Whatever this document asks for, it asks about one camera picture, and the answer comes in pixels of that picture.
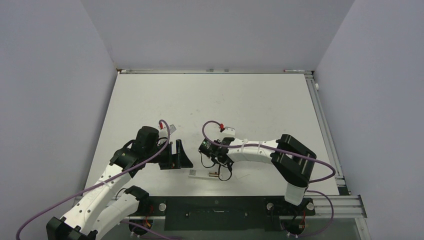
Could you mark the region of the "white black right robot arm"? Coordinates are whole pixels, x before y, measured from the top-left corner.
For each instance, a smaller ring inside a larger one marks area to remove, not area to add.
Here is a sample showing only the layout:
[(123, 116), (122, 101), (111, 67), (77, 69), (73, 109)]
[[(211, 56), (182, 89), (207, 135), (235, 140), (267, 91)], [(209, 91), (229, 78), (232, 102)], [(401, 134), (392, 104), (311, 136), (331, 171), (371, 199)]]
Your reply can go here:
[(267, 141), (224, 137), (211, 143), (204, 139), (198, 150), (214, 163), (227, 167), (237, 162), (272, 164), (287, 182), (282, 207), (289, 214), (295, 214), (302, 208), (315, 163), (277, 150), (317, 158), (312, 150), (289, 134)]

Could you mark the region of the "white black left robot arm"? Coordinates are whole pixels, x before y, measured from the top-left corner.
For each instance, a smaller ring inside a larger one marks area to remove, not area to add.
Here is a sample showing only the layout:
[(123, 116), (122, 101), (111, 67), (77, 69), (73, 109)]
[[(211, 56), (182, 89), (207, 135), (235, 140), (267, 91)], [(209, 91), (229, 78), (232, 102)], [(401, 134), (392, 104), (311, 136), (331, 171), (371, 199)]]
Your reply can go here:
[(149, 193), (130, 186), (123, 196), (108, 205), (112, 197), (147, 163), (158, 164), (161, 170), (192, 168), (182, 141), (170, 141), (174, 125), (159, 123), (160, 129), (143, 126), (136, 138), (118, 149), (105, 170), (80, 201), (62, 217), (53, 217), (46, 225), (49, 240), (100, 240), (124, 218), (148, 211)]

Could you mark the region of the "white remote control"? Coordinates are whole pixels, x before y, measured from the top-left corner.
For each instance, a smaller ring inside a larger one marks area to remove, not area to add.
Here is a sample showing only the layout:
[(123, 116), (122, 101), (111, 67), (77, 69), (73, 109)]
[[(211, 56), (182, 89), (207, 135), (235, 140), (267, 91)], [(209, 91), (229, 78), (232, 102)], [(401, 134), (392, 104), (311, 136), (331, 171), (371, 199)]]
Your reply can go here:
[(219, 180), (222, 176), (217, 170), (209, 169), (191, 169), (188, 174), (189, 178), (202, 180)]

